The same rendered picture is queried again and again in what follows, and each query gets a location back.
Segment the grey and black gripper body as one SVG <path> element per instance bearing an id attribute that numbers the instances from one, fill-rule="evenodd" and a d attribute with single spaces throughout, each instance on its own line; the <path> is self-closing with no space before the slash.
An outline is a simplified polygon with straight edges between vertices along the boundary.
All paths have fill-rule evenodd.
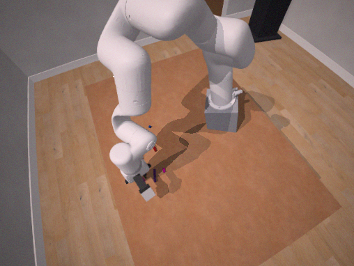
<path id="1" fill-rule="evenodd" d="M 142 166 L 141 166 L 141 170 L 135 174 L 135 175 L 126 175 L 124 174 L 124 172 L 121 171 L 121 174 L 123 175 L 123 177 L 129 182 L 129 183 L 133 183 L 134 179 L 133 177 L 135 177 L 136 175 L 138 175 L 140 173 L 141 176 L 143 176 L 145 173 L 147 173 L 149 171 L 149 166 L 147 165 L 147 163 L 144 161 L 144 159 L 142 159 Z"/>

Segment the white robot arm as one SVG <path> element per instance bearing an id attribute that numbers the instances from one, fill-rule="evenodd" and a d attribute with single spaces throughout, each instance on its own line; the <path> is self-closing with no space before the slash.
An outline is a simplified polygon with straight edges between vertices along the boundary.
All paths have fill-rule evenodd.
<path id="1" fill-rule="evenodd" d="M 100 62 L 114 75 L 119 104 L 111 122 L 124 141 L 110 150 L 111 161 L 126 175 L 141 170 L 142 159 L 157 137 L 131 120 L 151 108 L 151 58 L 135 43 L 140 31 L 163 41 L 186 35 L 200 49 L 208 68 L 209 105 L 232 107 L 236 95 L 233 68 L 246 68 L 255 55 L 248 23 L 212 13 L 205 0 L 119 0 L 98 42 Z M 237 90 L 237 91 L 235 91 Z"/>

